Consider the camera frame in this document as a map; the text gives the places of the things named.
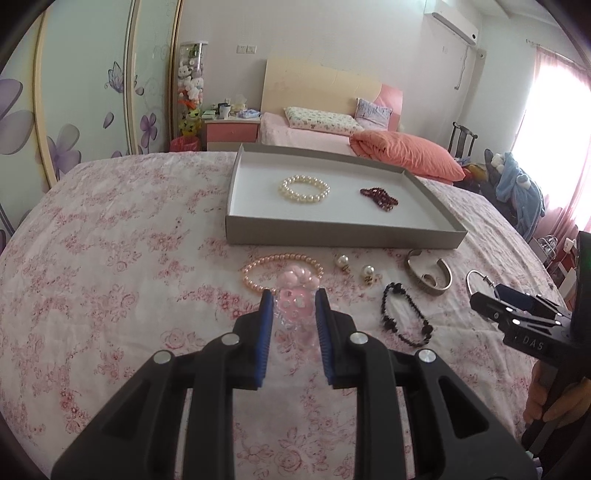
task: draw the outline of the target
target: pearl earring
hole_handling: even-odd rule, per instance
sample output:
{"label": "pearl earring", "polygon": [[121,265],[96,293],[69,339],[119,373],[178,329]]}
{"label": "pearl earring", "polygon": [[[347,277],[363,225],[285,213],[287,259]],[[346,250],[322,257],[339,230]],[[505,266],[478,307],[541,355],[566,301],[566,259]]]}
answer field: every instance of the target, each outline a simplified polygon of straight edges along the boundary
{"label": "pearl earring", "polygon": [[340,257],[336,258],[335,264],[343,272],[349,273],[349,257],[347,257],[347,255],[341,255]]}
{"label": "pearl earring", "polygon": [[371,265],[365,265],[361,271],[361,276],[366,285],[370,286],[374,283],[375,268]]}

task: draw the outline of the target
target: pink drawer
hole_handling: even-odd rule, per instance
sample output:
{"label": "pink drawer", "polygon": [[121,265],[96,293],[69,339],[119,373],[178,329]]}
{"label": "pink drawer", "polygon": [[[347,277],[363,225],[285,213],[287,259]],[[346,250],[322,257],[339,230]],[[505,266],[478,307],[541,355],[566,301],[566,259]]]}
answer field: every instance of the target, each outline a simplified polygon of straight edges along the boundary
{"label": "pink drawer", "polygon": [[208,124],[208,142],[256,142],[258,124]]}

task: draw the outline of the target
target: curtain rod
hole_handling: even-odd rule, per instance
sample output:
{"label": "curtain rod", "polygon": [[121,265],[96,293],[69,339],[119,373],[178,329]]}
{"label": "curtain rod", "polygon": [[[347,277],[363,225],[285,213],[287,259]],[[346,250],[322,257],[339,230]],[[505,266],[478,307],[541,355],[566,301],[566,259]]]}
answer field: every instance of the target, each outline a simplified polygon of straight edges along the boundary
{"label": "curtain rod", "polygon": [[561,55],[561,54],[560,54],[560,53],[558,53],[557,51],[550,50],[549,48],[546,48],[546,47],[544,47],[543,45],[540,45],[539,43],[536,43],[536,42],[534,42],[534,41],[531,41],[529,38],[526,38],[526,39],[525,39],[525,41],[526,41],[528,44],[530,44],[532,47],[538,47],[538,48],[541,48],[542,50],[545,50],[545,51],[547,51],[547,52],[549,52],[549,53],[552,53],[552,54],[554,54],[554,55],[556,55],[556,56],[560,57],[561,59],[563,59],[563,60],[566,60],[566,61],[567,61],[567,62],[569,62],[569,63],[572,63],[573,65],[575,65],[576,67],[578,67],[580,70],[583,70],[584,72],[587,72],[587,69],[586,69],[586,68],[585,68],[583,65],[581,65],[580,63],[577,63],[577,62],[575,62],[574,60],[571,60],[571,59],[570,59],[570,58],[568,58],[568,57],[565,57],[564,55]]}

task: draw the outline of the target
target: sliding wardrobe door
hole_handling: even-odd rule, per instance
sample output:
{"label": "sliding wardrobe door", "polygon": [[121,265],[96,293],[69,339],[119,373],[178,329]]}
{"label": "sliding wardrobe door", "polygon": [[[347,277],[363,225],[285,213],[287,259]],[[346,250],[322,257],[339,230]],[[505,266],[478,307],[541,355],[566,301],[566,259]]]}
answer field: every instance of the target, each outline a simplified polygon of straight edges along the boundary
{"label": "sliding wardrobe door", "polygon": [[133,96],[137,153],[168,150],[170,46],[177,4],[177,0],[141,0],[138,11],[134,38],[138,95]]}
{"label": "sliding wardrobe door", "polygon": [[34,126],[36,21],[0,74],[0,229],[12,234],[49,186]]}
{"label": "sliding wardrobe door", "polygon": [[80,162],[129,149],[123,68],[130,6],[131,0],[57,0],[45,14],[37,121],[45,129],[41,150],[54,181]]}

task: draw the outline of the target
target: pink pearl bracelet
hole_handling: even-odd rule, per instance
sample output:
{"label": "pink pearl bracelet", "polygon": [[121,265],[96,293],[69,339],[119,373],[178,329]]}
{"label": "pink pearl bracelet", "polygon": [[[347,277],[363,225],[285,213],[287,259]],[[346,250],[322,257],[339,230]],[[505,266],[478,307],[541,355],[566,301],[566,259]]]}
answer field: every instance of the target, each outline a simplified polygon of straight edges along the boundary
{"label": "pink pearl bracelet", "polygon": [[[303,255],[303,254],[269,255],[268,257],[261,257],[258,260],[255,260],[254,262],[249,263],[248,265],[242,267],[242,273],[244,273],[244,278],[243,278],[244,284],[248,288],[251,288],[252,290],[254,290],[258,293],[262,293],[262,291],[265,290],[266,287],[263,287],[262,285],[254,283],[250,278],[248,278],[248,272],[250,272],[250,270],[252,270],[253,268],[258,267],[259,265],[263,265],[263,264],[266,264],[269,262],[278,262],[278,261],[282,261],[282,260],[283,261],[284,260],[295,260],[295,261],[304,262],[304,263],[310,265],[311,267],[313,267],[316,270],[317,281],[319,281],[322,278],[322,275],[324,275],[324,268],[322,268],[320,263],[318,261],[314,260],[312,257],[307,257],[306,255]],[[306,273],[309,273],[309,270],[307,270],[307,269],[303,269],[303,271],[305,271]],[[306,280],[312,280],[312,279],[313,279],[313,275],[310,273],[310,278],[306,279]],[[269,290],[271,290],[271,293],[273,295],[276,295],[276,293],[277,293],[276,288],[269,288]]]}

